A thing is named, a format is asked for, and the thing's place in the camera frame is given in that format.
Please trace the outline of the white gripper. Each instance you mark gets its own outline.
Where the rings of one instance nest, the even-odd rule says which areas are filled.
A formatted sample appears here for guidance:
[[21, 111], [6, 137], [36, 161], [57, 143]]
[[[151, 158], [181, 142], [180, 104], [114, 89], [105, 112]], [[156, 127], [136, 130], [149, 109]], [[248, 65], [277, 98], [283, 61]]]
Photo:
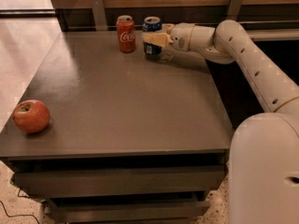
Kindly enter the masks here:
[[145, 32], [142, 40], [159, 47], [171, 45], [178, 51], [188, 51], [193, 29], [192, 23], [179, 23], [175, 26], [173, 23], [163, 23], [162, 32]]

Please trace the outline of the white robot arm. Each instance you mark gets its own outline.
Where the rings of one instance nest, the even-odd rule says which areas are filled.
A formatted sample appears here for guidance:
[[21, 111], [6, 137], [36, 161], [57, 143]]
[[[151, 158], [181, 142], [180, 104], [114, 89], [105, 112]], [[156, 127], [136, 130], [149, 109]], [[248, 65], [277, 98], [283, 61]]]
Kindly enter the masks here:
[[237, 21], [215, 28], [168, 23], [142, 40], [238, 65], [261, 110], [238, 125], [231, 142], [229, 224], [299, 224], [298, 85]]

